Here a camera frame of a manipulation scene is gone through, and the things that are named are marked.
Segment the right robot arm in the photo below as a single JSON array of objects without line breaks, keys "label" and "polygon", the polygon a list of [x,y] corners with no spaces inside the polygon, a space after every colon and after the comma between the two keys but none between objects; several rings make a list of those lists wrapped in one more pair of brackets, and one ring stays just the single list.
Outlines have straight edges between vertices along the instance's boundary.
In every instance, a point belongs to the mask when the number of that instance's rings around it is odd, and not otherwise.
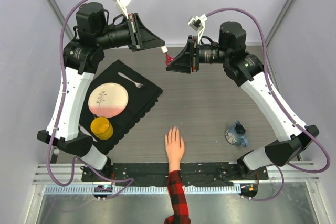
[{"label": "right robot arm", "polygon": [[166,67],[167,71],[192,73],[201,63],[218,63],[236,85],[242,88],[258,105],[270,123],[276,140],[260,149],[253,150],[238,159],[237,173],[242,179],[250,179],[256,170],[268,166],[284,166],[303,152],[312,142],[307,136],[316,137],[315,125],[297,119],[291,122],[274,99],[274,86],[267,86],[264,65],[255,55],[246,51],[246,31],[238,22],[224,22],[219,29],[219,41],[198,43],[196,36],[189,36],[184,49]]}]

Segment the red nail polish bottle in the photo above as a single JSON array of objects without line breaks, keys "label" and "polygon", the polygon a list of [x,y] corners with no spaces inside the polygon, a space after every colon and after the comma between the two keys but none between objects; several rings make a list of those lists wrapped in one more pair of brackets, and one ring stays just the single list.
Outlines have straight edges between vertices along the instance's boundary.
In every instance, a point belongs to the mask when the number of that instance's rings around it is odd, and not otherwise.
[{"label": "red nail polish bottle", "polygon": [[168,53],[165,54],[165,64],[169,66],[174,61],[174,58],[171,57]]}]

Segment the white nail polish cap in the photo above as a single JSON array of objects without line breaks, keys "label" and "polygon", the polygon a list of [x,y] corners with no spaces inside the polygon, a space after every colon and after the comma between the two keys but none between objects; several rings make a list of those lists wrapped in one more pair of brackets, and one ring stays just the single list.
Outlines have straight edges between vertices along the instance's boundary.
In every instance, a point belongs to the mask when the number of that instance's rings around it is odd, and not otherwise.
[{"label": "white nail polish cap", "polygon": [[162,47],[161,47],[161,51],[165,54],[165,53],[168,52],[168,49],[167,49],[166,46],[162,46]]}]

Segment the red plaid sleeve forearm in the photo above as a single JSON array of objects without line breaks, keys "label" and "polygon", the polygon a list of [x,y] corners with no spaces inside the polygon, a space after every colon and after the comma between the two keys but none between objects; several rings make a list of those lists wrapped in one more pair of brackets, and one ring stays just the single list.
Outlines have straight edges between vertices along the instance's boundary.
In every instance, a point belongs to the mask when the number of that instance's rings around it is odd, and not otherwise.
[{"label": "red plaid sleeve forearm", "polygon": [[190,224],[191,219],[179,170],[169,173],[167,189],[172,204],[173,215],[167,217],[164,223]]}]

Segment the mannequin hand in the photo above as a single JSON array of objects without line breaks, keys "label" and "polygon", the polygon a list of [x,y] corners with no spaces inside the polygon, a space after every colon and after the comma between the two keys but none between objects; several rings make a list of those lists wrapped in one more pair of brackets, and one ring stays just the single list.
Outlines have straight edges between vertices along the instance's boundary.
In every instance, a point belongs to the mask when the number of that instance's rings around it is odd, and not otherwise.
[{"label": "mannequin hand", "polygon": [[183,138],[180,136],[180,130],[176,126],[165,134],[165,151],[169,164],[169,172],[180,170],[185,145]]}]

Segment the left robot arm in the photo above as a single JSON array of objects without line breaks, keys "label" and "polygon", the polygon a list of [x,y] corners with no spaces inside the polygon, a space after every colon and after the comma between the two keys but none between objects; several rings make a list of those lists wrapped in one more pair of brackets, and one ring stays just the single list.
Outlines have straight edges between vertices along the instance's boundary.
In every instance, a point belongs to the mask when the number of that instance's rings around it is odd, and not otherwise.
[{"label": "left robot arm", "polygon": [[149,31],[137,13],[121,15],[122,22],[109,24],[109,12],[98,2],[78,3],[73,13],[77,24],[75,37],[60,45],[61,84],[49,125],[37,133],[37,139],[72,154],[91,166],[98,180],[112,174],[110,158],[93,144],[92,136],[79,131],[79,120],[88,88],[104,59],[104,51],[128,46],[140,51],[165,46],[165,41]]}]

